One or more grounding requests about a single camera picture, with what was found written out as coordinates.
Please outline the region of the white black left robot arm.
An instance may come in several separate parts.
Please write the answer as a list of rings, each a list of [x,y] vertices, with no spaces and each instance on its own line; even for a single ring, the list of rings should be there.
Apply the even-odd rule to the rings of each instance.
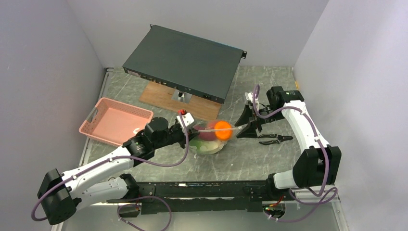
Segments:
[[[154,117],[145,128],[107,155],[84,166],[60,173],[52,169],[46,173],[38,190],[31,218],[36,217],[38,207],[42,207],[51,225],[69,219],[76,211],[89,205],[108,200],[132,202],[138,199],[140,187],[130,174],[107,181],[106,178],[139,164],[150,161],[155,150],[178,143],[188,150],[189,141],[199,133],[193,129],[195,120],[191,113],[180,113],[174,125],[168,125],[163,117]]]

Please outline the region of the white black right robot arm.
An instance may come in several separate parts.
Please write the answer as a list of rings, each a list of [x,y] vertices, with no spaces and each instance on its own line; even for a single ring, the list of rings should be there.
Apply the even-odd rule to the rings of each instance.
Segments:
[[[301,155],[292,169],[272,173],[265,186],[266,196],[276,200],[286,189],[308,188],[334,184],[341,160],[341,150],[332,146],[319,132],[298,90],[281,86],[267,91],[268,105],[259,103],[260,86],[244,94],[244,110],[235,125],[243,126],[237,138],[257,138],[262,125],[286,119],[298,141]]]

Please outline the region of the orange fake fruit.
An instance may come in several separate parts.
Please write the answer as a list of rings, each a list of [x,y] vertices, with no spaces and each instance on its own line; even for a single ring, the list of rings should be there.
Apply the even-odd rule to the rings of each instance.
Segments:
[[[232,137],[232,125],[226,121],[216,122],[214,129],[216,138],[221,141],[228,141]]]

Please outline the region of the clear zip top bag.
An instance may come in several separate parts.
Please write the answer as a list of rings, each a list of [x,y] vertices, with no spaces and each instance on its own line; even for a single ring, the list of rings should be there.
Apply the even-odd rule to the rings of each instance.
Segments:
[[[192,127],[199,132],[189,141],[189,151],[193,154],[216,154],[235,138],[243,126],[233,126],[224,120],[199,122]]]

